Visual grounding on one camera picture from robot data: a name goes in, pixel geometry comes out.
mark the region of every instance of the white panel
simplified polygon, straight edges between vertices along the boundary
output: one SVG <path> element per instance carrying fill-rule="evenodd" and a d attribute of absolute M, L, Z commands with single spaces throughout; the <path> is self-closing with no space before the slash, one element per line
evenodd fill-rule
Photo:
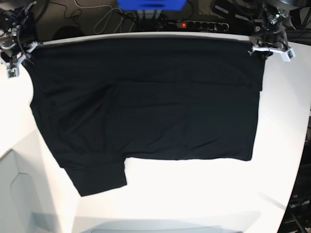
<path fill-rule="evenodd" d="M 26 233 L 11 198 L 10 186 L 18 175 L 14 153 L 10 151 L 0 160 L 0 232 Z"/>
<path fill-rule="evenodd" d="M 36 198 L 36 192 L 33 189 L 33 183 L 31 181 L 29 175 L 18 174 L 12 182 L 10 189 L 14 203 L 12 207 L 16 209 L 25 233 L 37 232 L 37 226 L 32 211 L 32 206 L 34 204 L 33 198 Z"/>
<path fill-rule="evenodd" d="M 39 203 L 32 205 L 35 220 L 45 219 L 43 229 L 53 233 L 69 232 L 79 195 L 66 172 L 51 155 L 40 133 L 32 132 L 15 144 L 13 150 L 19 172 L 29 174 L 33 179 L 34 195 L 37 195 L 36 202 Z"/>
<path fill-rule="evenodd" d="M 137 231 L 93 230 L 91 233 L 137 233 Z M 237 232 L 226 231 L 218 227 L 204 227 L 204 228 L 161 230 L 161 231 L 139 231 L 139 233 L 237 233 Z"/>

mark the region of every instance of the power strip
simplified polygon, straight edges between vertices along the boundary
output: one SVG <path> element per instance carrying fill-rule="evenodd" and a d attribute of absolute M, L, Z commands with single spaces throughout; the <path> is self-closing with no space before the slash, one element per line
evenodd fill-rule
<path fill-rule="evenodd" d="M 226 32 L 229 31 L 229 24 L 206 21 L 182 21 L 176 23 L 180 29 L 195 29 L 201 31 Z"/>

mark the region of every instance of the black fabric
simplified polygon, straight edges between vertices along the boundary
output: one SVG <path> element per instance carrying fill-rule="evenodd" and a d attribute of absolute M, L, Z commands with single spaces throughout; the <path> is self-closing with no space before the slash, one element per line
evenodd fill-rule
<path fill-rule="evenodd" d="M 31 109 L 81 196 L 126 185 L 128 157 L 248 161 L 264 72 L 250 47 L 127 38 L 37 49 Z"/>

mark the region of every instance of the blue box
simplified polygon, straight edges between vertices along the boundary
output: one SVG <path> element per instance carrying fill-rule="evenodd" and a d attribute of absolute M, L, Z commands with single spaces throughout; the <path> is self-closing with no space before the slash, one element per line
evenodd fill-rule
<path fill-rule="evenodd" d="M 123 10 L 171 10 L 180 11 L 187 0 L 118 0 Z"/>

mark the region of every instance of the white cable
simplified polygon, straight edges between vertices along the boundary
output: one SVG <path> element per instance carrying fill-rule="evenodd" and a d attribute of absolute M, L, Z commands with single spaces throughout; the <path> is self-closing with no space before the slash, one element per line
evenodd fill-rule
<path fill-rule="evenodd" d="M 127 15 L 127 14 L 133 14 L 134 18 L 136 18 L 136 14 L 133 11 L 126 12 L 125 15 Z M 133 22 L 132 26 L 130 27 L 129 33 L 131 32 L 132 28 L 134 27 L 134 24 L 135 24 L 135 22 Z"/>
<path fill-rule="evenodd" d="M 107 12 L 107 14 L 105 14 L 105 15 L 95 24 L 95 26 L 94 26 L 94 28 L 93 28 L 93 32 L 94 32 L 95 34 L 101 34 L 101 33 L 103 33 L 103 32 L 106 30 L 108 21 L 110 20 L 110 18 L 111 18 L 111 16 L 112 16 L 112 13 L 113 13 L 114 10 L 119 10 L 119 11 L 123 14 L 122 9 L 120 9 L 120 8 L 113 8 L 113 7 L 110 6 L 110 5 L 81 6 L 81 5 L 78 4 L 77 0 L 73 0 L 73 1 L 74 1 L 74 4 L 75 4 L 77 7 L 79 7 L 79 8 L 86 8 L 86 9 L 93 9 L 93 8 L 99 8 L 99 7 L 109 7 L 109 8 L 110 8 L 110 10 Z M 132 12 L 132 11 L 129 11 L 129 12 L 126 12 L 126 13 L 125 13 L 125 15 L 127 15 L 127 14 L 133 14 L 134 17 L 136 18 L 135 13 Z M 106 20 L 106 22 L 105 22 L 105 24 L 104 24 L 104 27 L 103 27 L 100 31 L 97 32 L 97 31 L 96 31 L 96 28 L 98 27 L 98 25 L 99 25 L 107 16 L 108 16 L 108 18 L 107 18 L 107 20 Z M 121 25 L 122 25 L 123 20 L 124 20 L 124 18 L 121 17 L 121 21 L 120 21 L 120 23 L 117 25 L 117 27 L 116 27 L 116 29 L 113 31 L 113 33 L 116 33 L 116 31 L 118 30 L 118 28 L 120 28 L 120 33 L 122 32 L 122 26 L 121 26 Z M 131 32 L 131 30 L 132 30 L 134 24 L 135 24 L 135 23 L 132 24 L 132 26 L 131 26 L 129 32 Z"/>

